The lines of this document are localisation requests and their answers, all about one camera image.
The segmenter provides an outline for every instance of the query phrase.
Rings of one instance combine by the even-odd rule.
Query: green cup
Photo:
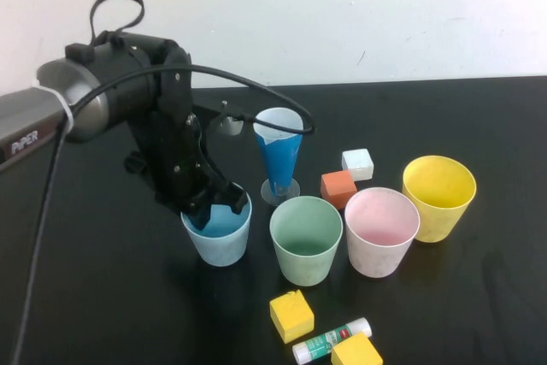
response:
[[[317,197],[295,197],[272,214],[270,234],[281,272],[297,286],[315,286],[331,269],[342,238],[340,213]]]

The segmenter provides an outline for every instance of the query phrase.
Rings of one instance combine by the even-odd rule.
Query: glue stick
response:
[[[367,320],[359,318],[343,327],[333,329],[328,333],[293,345],[292,353],[297,360],[297,364],[303,365],[304,363],[312,362],[317,358],[330,354],[334,345],[339,344],[344,339],[347,339],[356,333],[364,333],[367,335],[367,338],[370,338],[373,335],[373,330],[370,328],[370,325],[368,325]]]

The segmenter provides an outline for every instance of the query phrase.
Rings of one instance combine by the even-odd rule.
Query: block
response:
[[[349,171],[323,174],[321,176],[321,196],[336,209],[342,209],[357,192]]]
[[[348,170],[354,181],[370,180],[374,172],[373,159],[367,149],[344,151],[342,169]]]
[[[286,344],[314,330],[314,313],[300,290],[270,301],[270,316]]]
[[[382,365],[384,361],[364,333],[356,333],[332,348],[332,365]]]

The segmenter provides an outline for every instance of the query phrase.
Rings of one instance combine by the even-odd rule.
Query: black table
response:
[[[314,334],[365,316],[386,364],[545,363],[547,78],[280,90],[318,123],[295,173],[303,194],[318,196],[321,174],[362,147],[375,170],[360,188],[400,190],[404,166],[427,154],[463,162],[478,184],[455,231],[439,244],[415,242],[384,280],[351,267],[343,238],[328,278],[303,290]],[[253,91],[200,92],[248,110],[276,104]],[[230,268],[201,262],[176,215],[123,171],[134,148],[125,126],[65,146],[24,363],[294,363],[269,318],[270,299],[296,287],[269,237],[255,136],[249,128],[210,143],[254,204],[247,252]]]

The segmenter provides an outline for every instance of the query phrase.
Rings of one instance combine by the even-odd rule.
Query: yellow cup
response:
[[[445,239],[477,192],[471,172],[461,163],[442,156],[413,160],[403,173],[403,194],[420,213],[416,239],[436,243]]]

